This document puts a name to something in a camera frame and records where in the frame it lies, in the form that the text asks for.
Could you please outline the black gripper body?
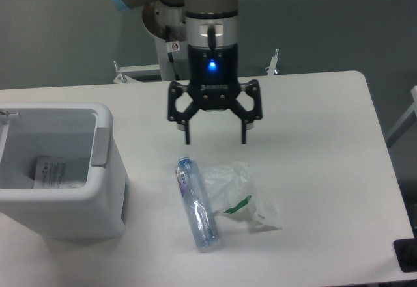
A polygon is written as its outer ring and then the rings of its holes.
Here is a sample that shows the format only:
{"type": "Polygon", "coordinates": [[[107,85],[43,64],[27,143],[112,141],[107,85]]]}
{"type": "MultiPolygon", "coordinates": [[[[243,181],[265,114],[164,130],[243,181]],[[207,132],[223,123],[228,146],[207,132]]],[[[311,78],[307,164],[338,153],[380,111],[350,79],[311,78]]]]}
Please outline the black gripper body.
{"type": "Polygon", "coordinates": [[[234,110],[237,96],[238,45],[209,48],[188,46],[191,79],[187,88],[193,103],[205,111],[234,110]]]}

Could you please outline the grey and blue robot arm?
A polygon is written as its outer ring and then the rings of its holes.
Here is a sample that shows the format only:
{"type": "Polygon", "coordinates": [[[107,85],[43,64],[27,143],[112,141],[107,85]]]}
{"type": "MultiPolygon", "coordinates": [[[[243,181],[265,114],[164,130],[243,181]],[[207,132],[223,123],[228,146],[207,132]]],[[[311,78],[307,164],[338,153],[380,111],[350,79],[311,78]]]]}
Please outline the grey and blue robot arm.
{"type": "Polygon", "coordinates": [[[263,117],[259,82],[238,82],[238,0],[112,0],[120,10],[160,1],[184,10],[190,82],[169,85],[167,119],[190,144],[190,120],[200,110],[232,111],[246,132],[263,117]]]}

